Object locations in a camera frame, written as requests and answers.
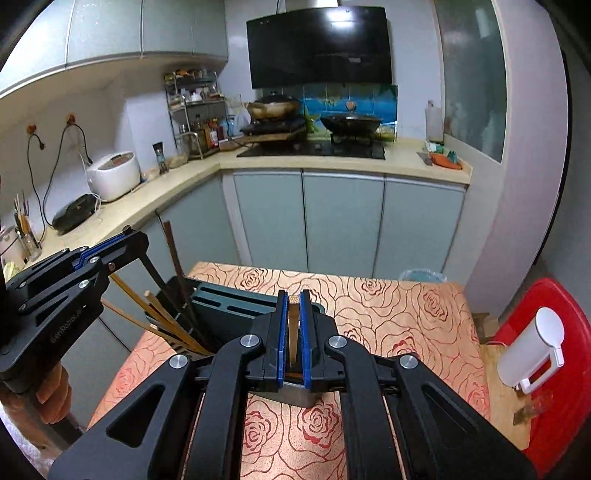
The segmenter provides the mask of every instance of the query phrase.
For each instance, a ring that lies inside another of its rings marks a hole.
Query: wooden board
[[[296,135],[300,135],[306,131],[305,127],[299,130],[294,130],[286,134],[265,134],[265,135],[245,135],[244,137],[238,138],[242,143],[258,143],[258,142],[272,142],[278,140],[289,140],[294,138]]]
[[[531,397],[507,387],[499,378],[496,364],[505,349],[503,345],[480,346],[491,399],[491,423],[519,450],[525,450],[530,446],[530,422],[514,426],[513,415],[527,405]]]

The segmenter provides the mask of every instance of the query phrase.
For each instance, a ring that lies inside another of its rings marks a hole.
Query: pot
[[[337,137],[369,137],[379,127],[381,120],[372,115],[336,113],[320,117],[320,121]]]
[[[287,95],[269,95],[246,104],[254,120],[281,120],[300,109],[300,101]]]

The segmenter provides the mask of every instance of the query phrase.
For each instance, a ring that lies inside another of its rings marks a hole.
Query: blue tile backsplash
[[[398,87],[376,83],[309,83],[284,88],[262,89],[263,96],[273,93],[291,95],[300,100],[301,113],[311,138],[330,138],[320,122],[322,115],[346,113],[347,103],[354,102],[356,113],[375,115],[382,125],[393,125],[398,113]]]

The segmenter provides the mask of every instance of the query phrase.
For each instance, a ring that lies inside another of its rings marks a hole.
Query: frying pan
[[[322,124],[337,137],[368,137],[379,127],[381,120],[359,113],[335,113],[320,117]]]

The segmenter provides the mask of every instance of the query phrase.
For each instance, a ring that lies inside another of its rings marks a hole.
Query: gas stove
[[[331,140],[264,142],[249,148],[238,157],[293,157],[301,155],[385,160],[384,146],[379,140],[339,137],[332,137]]]

